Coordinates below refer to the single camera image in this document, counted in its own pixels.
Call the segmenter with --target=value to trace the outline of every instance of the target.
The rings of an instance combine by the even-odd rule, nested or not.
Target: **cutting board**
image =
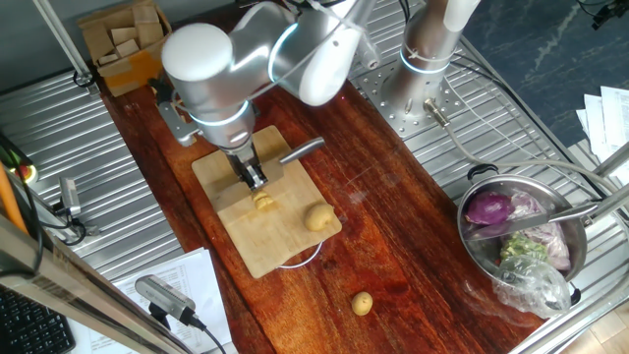
[[[278,163],[291,148],[275,126],[255,133],[253,139],[269,180],[263,190],[273,198],[272,205],[256,209],[249,188],[239,182],[223,151],[196,160],[193,171],[247,269],[260,278],[342,227],[334,216],[325,229],[308,230],[304,216],[310,207],[325,203],[321,192],[299,160]]]

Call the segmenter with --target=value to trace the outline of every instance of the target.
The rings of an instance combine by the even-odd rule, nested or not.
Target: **paper document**
[[[208,250],[198,249],[166,264],[151,267],[114,283],[117,288],[135,303],[139,304],[147,313],[149,303],[142,295],[136,292],[135,284],[136,279],[148,274],[156,275],[184,295],[193,299],[197,305],[196,313],[200,320],[207,325],[207,329],[212,332],[223,346],[231,343],[232,339],[227,324],[227,317]],[[194,327],[185,326],[171,316],[168,316],[167,320],[171,331],[193,351],[201,353],[217,349],[216,344],[206,333]],[[73,350],[73,353],[136,353],[95,330],[70,319],[68,321],[77,341],[77,347]],[[233,345],[229,345],[229,347],[232,348],[231,352],[236,352]]]

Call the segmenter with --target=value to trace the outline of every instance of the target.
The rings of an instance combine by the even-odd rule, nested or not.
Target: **plastic bag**
[[[511,197],[511,205],[513,205],[514,210],[507,218],[508,220],[546,212],[538,200],[525,192],[518,192],[513,195]],[[570,253],[563,237],[563,231],[558,223],[552,222],[542,226],[531,227],[521,232],[532,241],[546,246],[548,262],[552,266],[559,270],[570,270]]]
[[[547,319],[570,309],[570,290],[552,265],[528,256],[504,260],[494,276],[493,292],[501,303]]]

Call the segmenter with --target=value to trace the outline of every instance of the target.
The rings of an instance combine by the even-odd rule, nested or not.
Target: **potato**
[[[256,209],[262,210],[273,204],[273,198],[265,191],[256,191],[252,194],[252,200],[256,204]]]
[[[321,231],[334,219],[334,207],[322,203],[312,206],[306,213],[304,225],[311,231]]]
[[[364,316],[370,312],[373,305],[373,298],[370,293],[361,291],[352,300],[352,310],[358,316]]]

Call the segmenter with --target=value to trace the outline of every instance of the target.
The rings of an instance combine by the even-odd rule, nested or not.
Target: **dark floor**
[[[574,0],[483,0],[465,36],[569,147],[586,137],[584,93],[629,89],[629,14],[592,22]]]

